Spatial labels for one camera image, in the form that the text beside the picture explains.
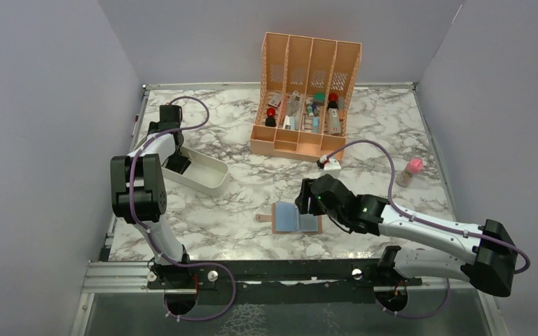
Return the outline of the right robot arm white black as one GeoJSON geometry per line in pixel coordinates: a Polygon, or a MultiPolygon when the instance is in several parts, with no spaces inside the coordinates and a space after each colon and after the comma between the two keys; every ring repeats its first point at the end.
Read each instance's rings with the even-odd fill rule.
{"type": "Polygon", "coordinates": [[[392,285],[401,279],[457,279],[496,297],[510,296],[517,253],[504,226],[421,218],[375,195],[354,195],[338,179],[305,178],[294,201],[301,214],[328,216],[352,233],[405,239],[424,249],[388,246],[376,266],[377,278],[392,285]]]}

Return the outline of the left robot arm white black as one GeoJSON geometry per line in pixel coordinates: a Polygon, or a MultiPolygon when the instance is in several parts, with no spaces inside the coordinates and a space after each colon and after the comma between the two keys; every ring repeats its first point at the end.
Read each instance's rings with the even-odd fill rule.
{"type": "Polygon", "coordinates": [[[115,216],[132,224],[154,252],[150,280],[169,281],[181,288],[189,284],[192,269],[184,245],[174,236],[164,214],[167,193],[163,167],[183,172],[188,159],[181,153],[182,109],[162,105],[160,120],[150,122],[145,142],[126,156],[111,159],[111,205],[115,216]]]}

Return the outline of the brown leather card holder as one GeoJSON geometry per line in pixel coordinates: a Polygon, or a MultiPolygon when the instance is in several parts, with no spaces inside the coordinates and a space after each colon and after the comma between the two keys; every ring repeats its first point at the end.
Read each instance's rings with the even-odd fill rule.
{"type": "Polygon", "coordinates": [[[262,223],[271,223],[273,234],[281,235],[318,235],[323,232],[322,218],[310,214],[300,214],[294,203],[275,202],[272,212],[256,214],[255,220],[262,223]]]}

